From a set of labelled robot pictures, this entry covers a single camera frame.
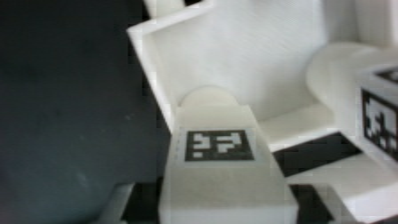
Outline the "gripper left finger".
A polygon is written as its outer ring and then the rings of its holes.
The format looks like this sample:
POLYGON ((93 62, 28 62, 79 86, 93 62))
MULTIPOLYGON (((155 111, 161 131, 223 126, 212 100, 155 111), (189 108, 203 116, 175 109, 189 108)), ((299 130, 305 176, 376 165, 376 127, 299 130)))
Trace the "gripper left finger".
POLYGON ((104 210, 90 224, 161 224, 159 184, 118 184, 104 210))

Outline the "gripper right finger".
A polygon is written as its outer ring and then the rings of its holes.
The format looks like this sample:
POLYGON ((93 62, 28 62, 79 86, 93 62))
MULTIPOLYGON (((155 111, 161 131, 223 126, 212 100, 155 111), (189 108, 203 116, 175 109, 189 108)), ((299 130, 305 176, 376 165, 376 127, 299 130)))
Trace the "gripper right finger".
POLYGON ((299 203, 298 224, 360 224, 331 185, 299 183, 290 189, 299 203))

